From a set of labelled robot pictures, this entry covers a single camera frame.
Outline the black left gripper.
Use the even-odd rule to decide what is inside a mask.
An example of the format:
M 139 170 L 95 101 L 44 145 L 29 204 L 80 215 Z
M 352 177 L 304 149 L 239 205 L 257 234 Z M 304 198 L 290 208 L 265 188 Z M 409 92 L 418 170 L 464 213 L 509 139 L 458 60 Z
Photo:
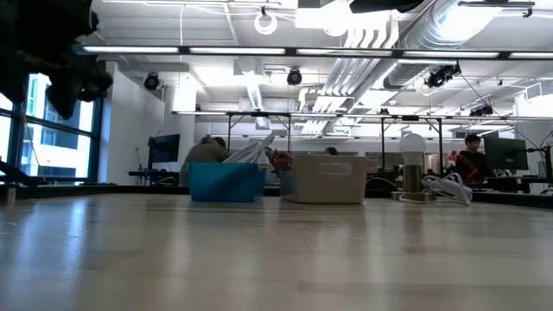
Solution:
M 13 102 L 23 100 L 30 73 L 55 78 L 83 74 L 83 85 L 58 81 L 47 87 L 48 102 L 63 119 L 74 113 L 77 99 L 103 98 L 113 84 L 105 64 L 78 55 L 73 45 L 99 24 L 92 0 L 1 0 L 1 93 Z

